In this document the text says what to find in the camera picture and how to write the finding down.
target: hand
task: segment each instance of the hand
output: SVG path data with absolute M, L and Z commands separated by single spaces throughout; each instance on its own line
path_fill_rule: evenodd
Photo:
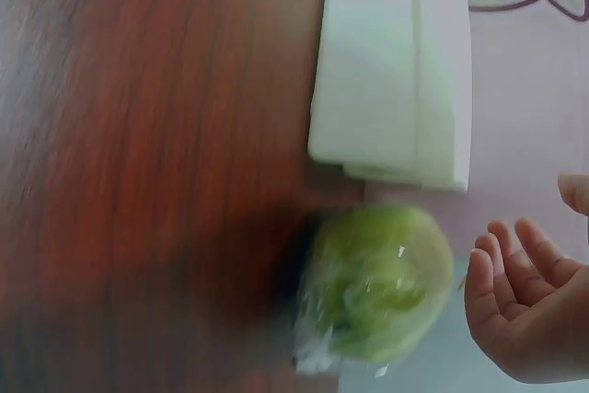
M 561 176 L 560 194 L 589 214 L 589 177 Z M 489 224 L 470 255 L 465 287 L 474 341 L 526 383 L 589 379 L 589 267 L 564 256 L 529 219 Z

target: folded white paper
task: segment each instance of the folded white paper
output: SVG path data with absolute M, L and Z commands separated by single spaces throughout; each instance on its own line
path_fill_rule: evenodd
M 309 153 L 349 175 L 466 190 L 467 0 L 326 0 Z

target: finger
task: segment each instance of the finger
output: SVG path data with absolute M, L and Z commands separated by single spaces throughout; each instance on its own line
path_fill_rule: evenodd
M 562 287 L 583 267 L 579 261 L 563 255 L 532 220 L 517 220 L 515 232 L 542 277 L 554 287 Z
M 561 174 L 559 190 L 562 200 L 575 212 L 589 215 L 589 176 Z
M 514 289 L 509 283 L 503 267 L 503 257 L 499 248 L 499 241 L 493 234 L 487 234 L 477 238 L 475 248 L 484 250 L 491 258 L 493 271 L 493 292 L 497 300 L 497 306 L 501 314 L 508 320 L 512 320 L 525 311 L 525 307 L 517 304 Z
M 492 357 L 508 322 L 497 306 L 493 291 L 493 265 L 484 250 L 474 249 L 470 253 L 464 300 L 472 339 Z
M 502 221 L 489 224 L 489 232 L 499 240 L 505 273 L 517 301 L 525 306 L 535 303 L 554 292 L 554 287 L 544 281 L 540 273 L 522 249 L 513 229 Z

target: plastic bag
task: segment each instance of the plastic bag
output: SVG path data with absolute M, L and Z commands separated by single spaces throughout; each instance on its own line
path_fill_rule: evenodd
M 420 209 L 373 204 L 326 220 L 299 287 L 297 371 L 403 358 L 442 313 L 453 269 L 444 234 Z

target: wood grain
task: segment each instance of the wood grain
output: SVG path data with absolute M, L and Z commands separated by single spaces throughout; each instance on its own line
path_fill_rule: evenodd
M 312 392 L 272 276 L 323 0 L 0 0 L 0 391 Z

